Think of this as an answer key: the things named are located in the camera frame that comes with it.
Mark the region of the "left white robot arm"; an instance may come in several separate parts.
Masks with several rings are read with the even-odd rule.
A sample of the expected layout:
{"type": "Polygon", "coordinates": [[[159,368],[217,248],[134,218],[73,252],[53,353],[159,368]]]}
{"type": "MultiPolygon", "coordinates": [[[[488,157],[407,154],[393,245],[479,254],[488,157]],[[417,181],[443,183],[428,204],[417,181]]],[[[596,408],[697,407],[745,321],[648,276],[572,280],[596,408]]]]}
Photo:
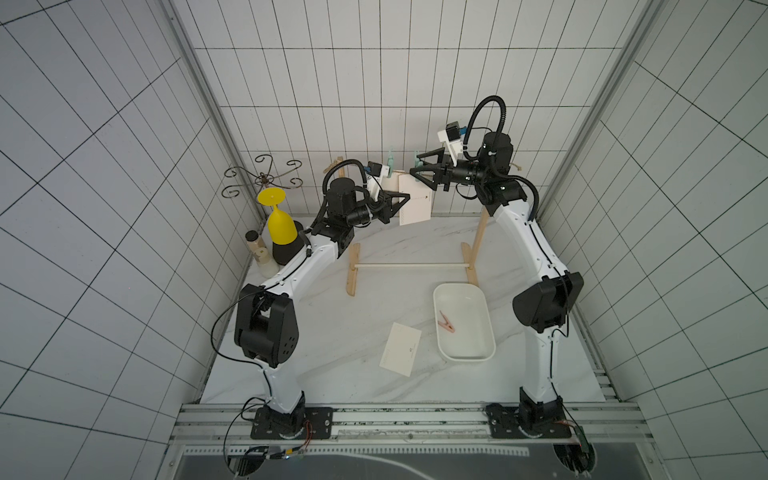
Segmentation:
{"type": "Polygon", "coordinates": [[[384,224],[407,204],[410,195],[387,191],[381,180],[387,165],[343,160],[326,173],[323,200],[313,222],[296,231],[292,255],[272,280],[245,285],[236,311],[234,342],[267,380],[267,412],[283,423],[305,418],[305,393],[287,361],[299,341],[294,302],[299,300],[351,244],[357,228],[375,220],[384,224]]]}

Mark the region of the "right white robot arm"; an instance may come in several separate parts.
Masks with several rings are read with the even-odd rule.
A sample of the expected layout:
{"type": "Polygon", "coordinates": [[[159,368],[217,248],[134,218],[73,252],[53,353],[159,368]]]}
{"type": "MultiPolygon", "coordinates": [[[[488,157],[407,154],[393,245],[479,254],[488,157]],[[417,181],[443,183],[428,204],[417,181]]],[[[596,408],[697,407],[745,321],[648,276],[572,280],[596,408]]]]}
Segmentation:
{"type": "Polygon", "coordinates": [[[525,379],[520,389],[518,418],[532,423],[564,417],[555,387],[558,342],[568,333],[568,314],[584,280],[558,258],[536,221],[540,207],[537,187],[510,171],[514,147],[504,131],[507,108],[498,95],[475,107],[466,127],[448,124],[438,137],[442,147],[421,155],[437,162],[410,170],[431,190],[469,186],[488,215],[507,236],[507,244],[526,272],[523,290],[512,301],[516,319],[525,327],[525,379]]]}

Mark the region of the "pink clothespin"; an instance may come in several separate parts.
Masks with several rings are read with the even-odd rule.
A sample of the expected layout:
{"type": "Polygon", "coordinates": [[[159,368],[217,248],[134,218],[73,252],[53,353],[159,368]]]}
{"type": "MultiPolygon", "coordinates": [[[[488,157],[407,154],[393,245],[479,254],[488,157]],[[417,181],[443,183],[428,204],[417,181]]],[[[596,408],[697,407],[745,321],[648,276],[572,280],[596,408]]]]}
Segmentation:
{"type": "Polygon", "coordinates": [[[437,317],[436,317],[436,321],[437,321],[437,325],[440,328],[442,328],[442,329],[444,329],[444,330],[446,330],[446,331],[448,331],[450,333],[455,333],[456,332],[453,323],[450,321],[450,319],[445,315],[445,313],[442,310],[438,311],[438,314],[437,314],[437,317]]]}

